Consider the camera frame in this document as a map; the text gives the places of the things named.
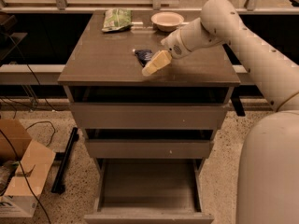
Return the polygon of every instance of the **open drawer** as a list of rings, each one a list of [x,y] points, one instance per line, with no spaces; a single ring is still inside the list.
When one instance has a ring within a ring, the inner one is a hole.
[[[94,212],[102,224],[208,224],[193,160],[104,160]]]

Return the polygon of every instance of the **black cable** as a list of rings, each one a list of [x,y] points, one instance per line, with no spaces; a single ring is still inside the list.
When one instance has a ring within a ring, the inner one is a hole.
[[[24,171],[24,169],[23,169],[23,167],[22,167],[22,165],[21,165],[21,160],[20,160],[20,158],[19,158],[19,156],[18,156],[18,154],[17,154],[17,152],[16,152],[16,149],[14,148],[14,146],[11,144],[10,140],[7,138],[7,136],[3,133],[3,131],[2,131],[1,129],[0,129],[0,133],[5,137],[5,139],[6,139],[6,140],[8,141],[8,143],[10,144],[10,146],[11,146],[11,148],[12,148],[12,150],[13,150],[13,152],[14,152],[16,158],[17,158],[17,161],[18,161],[18,163],[19,163],[19,165],[20,165],[20,167],[21,167],[22,174],[23,174],[23,176],[24,176],[24,178],[25,178],[25,180],[26,180],[26,183],[27,183],[27,186],[28,186],[29,190],[30,190],[31,193],[34,195],[34,197],[36,198],[37,202],[39,203],[39,205],[40,205],[41,208],[43,209],[43,211],[44,211],[44,213],[45,213],[45,215],[46,215],[46,217],[47,217],[47,220],[48,220],[49,224],[51,224],[49,215],[48,215],[48,213],[47,213],[45,207],[43,206],[43,204],[41,203],[41,201],[39,201],[39,199],[36,197],[35,193],[32,191],[32,188],[31,188],[31,186],[30,186],[30,184],[29,184],[29,182],[28,182],[26,173],[25,173],[25,171]]]
[[[18,111],[17,108],[16,108],[14,105],[12,105],[11,103],[6,102],[4,99],[1,99],[1,100],[2,100],[3,103],[10,105],[10,106],[14,109],[15,114],[13,115],[13,118],[12,118],[12,119],[15,119],[16,116],[17,116],[17,111]]]
[[[29,126],[26,128],[26,131],[27,131],[28,129],[30,129],[31,127],[35,126],[36,124],[39,124],[39,123],[49,123],[49,124],[52,126],[52,128],[53,128],[53,133],[52,133],[52,135],[51,135],[51,137],[50,137],[50,140],[49,140],[49,142],[46,144],[46,147],[48,147],[48,146],[50,145],[50,143],[52,142],[53,136],[54,136],[55,133],[56,133],[55,127],[54,127],[54,125],[52,124],[52,122],[50,122],[50,121],[39,121],[39,122],[33,123],[33,124],[29,125]]]
[[[11,35],[4,34],[4,33],[1,33],[1,34],[3,34],[3,35],[7,35],[7,36],[9,37],[9,39],[12,41],[12,43],[16,46],[16,49],[18,50],[19,54],[21,55],[22,59],[24,60],[25,65],[28,67],[28,69],[30,70],[30,72],[32,73],[32,75],[35,77],[35,79],[36,79],[38,85],[41,86],[40,81],[39,81],[39,79],[38,79],[37,76],[36,76],[36,73],[30,68],[29,64],[26,62],[25,56],[24,56],[23,53],[21,52],[21,50],[20,50],[18,44],[14,41],[14,39],[11,37]],[[47,105],[51,107],[51,109],[57,111],[57,110],[56,110],[56,109],[55,109],[55,108],[48,102],[48,100],[47,100],[46,98],[44,98],[44,99],[45,99]]]

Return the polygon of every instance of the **cabinet top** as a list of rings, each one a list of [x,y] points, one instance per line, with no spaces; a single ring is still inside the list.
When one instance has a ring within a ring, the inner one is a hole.
[[[95,11],[71,54],[58,82],[66,86],[238,86],[240,81],[222,46],[199,49],[172,60],[150,77],[134,49],[164,49],[169,33],[150,23],[153,11],[133,11],[134,26],[119,33],[103,33],[104,11]]]

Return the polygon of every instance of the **black stand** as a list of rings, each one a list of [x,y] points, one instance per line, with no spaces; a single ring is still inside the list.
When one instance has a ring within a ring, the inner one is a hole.
[[[245,111],[242,105],[242,102],[240,100],[240,93],[238,87],[234,88],[234,91],[231,96],[232,105],[235,109],[235,113],[239,117],[245,117]]]
[[[64,177],[64,172],[66,169],[66,165],[69,159],[69,156],[72,151],[72,147],[76,141],[78,141],[78,134],[77,134],[78,128],[73,128],[73,131],[69,137],[66,149],[64,153],[56,153],[55,160],[56,161],[61,161],[58,173],[56,175],[53,187],[51,192],[52,193],[59,193],[62,194],[65,192],[65,185],[63,184],[63,177]]]

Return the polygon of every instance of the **drawer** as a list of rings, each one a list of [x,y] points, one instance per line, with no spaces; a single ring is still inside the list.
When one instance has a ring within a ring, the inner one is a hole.
[[[218,130],[228,105],[102,105],[70,106],[84,129],[187,129]]]
[[[107,160],[87,223],[210,224],[191,160]]]
[[[86,140],[92,158],[98,159],[203,159],[212,141],[198,140]]]

